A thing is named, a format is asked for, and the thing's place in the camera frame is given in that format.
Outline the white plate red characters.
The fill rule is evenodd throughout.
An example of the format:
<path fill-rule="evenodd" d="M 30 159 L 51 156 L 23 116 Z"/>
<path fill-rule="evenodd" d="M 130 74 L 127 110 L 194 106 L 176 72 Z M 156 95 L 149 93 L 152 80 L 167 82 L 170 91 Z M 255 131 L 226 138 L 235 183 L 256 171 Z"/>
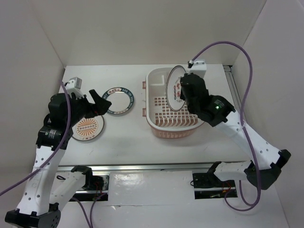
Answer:
<path fill-rule="evenodd" d="M 186 70 L 184 67 L 177 65 L 169 73 L 166 83 L 166 99 L 171 110 L 177 112 L 185 104 L 181 99 L 181 83 L 180 79 L 184 76 Z"/>

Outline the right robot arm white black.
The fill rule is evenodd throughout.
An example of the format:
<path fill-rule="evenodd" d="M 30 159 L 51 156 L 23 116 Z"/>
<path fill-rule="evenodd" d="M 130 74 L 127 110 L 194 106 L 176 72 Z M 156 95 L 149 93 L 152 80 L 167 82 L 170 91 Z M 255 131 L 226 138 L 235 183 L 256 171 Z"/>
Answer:
<path fill-rule="evenodd" d="M 278 179 L 291 154 L 268 143 L 248 124 L 241 122 L 239 112 L 224 97 L 210 95 L 203 78 L 193 73 L 181 80 L 181 97 L 190 113 L 228 136 L 250 157 L 243 162 L 216 162 L 209 169 L 208 183 L 218 186 L 223 181 L 249 181 L 267 190 Z"/>

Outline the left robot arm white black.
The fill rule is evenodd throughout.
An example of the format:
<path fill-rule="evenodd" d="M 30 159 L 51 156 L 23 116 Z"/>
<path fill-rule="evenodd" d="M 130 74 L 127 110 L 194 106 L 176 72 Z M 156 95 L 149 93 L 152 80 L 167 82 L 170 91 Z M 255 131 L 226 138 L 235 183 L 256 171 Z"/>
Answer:
<path fill-rule="evenodd" d="M 104 115 L 111 106 L 111 102 L 95 90 L 89 93 L 94 103 L 73 89 L 51 97 L 49 113 L 38 132 L 32 173 L 23 180 L 26 183 L 23 197 L 16 209 L 6 213 L 6 223 L 17 228 L 56 228 L 63 208 L 75 192 L 93 186 L 92 169 L 78 165 L 71 170 L 71 176 L 52 191 L 60 161 L 73 135 L 73 126 L 83 118 Z"/>

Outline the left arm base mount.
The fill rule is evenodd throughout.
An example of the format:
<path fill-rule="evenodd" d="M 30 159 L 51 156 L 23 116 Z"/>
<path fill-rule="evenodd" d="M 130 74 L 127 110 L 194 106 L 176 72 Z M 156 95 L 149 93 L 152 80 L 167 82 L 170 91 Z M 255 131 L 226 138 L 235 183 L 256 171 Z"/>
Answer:
<path fill-rule="evenodd" d="M 109 175 L 93 175 L 88 183 L 76 191 L 72 198 L 80 202 L 108 201 Z"/>

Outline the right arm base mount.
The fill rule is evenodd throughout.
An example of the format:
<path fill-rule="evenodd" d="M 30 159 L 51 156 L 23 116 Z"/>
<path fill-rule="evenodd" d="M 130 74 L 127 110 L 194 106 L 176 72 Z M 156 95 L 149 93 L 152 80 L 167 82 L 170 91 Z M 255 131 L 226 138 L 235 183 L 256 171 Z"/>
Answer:
<path fill-rule="evenodd" d="M 190 185 L 194 188 L 194 197 L 200 199 L 220 199 L 228 193 L 228 198 L 237 198 L 236 184 L 232 180 L 221 181 L 211 173 L 193 173 Z"/>

